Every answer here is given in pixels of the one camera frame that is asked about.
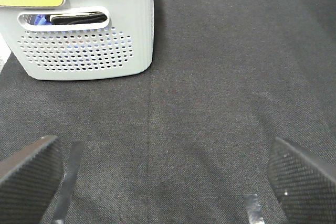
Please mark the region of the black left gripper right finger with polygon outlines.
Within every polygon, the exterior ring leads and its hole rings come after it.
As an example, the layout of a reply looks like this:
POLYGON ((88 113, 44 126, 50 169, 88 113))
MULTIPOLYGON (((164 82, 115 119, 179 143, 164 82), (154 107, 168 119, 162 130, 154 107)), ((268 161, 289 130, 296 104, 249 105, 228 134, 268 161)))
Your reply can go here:
POLYGON ((335 166, 277 137, 267 177, 288 223, 335 223, 335 166))

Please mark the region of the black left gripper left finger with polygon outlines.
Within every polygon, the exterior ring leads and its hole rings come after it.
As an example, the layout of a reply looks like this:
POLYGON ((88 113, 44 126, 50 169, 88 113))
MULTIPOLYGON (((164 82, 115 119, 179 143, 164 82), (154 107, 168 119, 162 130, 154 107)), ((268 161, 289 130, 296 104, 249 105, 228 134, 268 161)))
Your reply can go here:
POLYGON ((62 176, 62 151, 54 135, 1 161, 1 223, 40 223, 62 176))

